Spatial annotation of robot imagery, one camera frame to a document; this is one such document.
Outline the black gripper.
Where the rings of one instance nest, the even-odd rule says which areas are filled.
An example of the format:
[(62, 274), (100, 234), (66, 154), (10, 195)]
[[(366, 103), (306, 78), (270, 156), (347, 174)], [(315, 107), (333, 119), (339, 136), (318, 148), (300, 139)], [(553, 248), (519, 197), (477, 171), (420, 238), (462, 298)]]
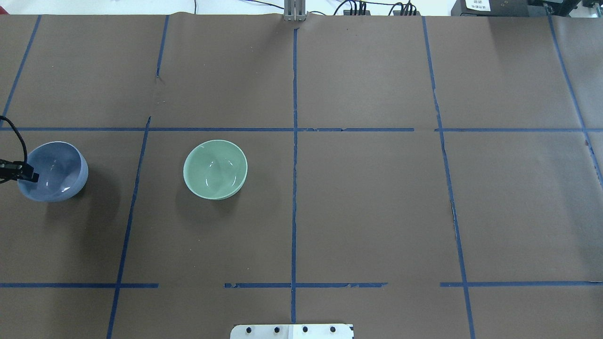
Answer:
[(37, 183), (39, 174), (34, 172), (32, 165), (26, 162), (0, 161), (0, 184), (11, 180), (25, 180), (26, 182)]

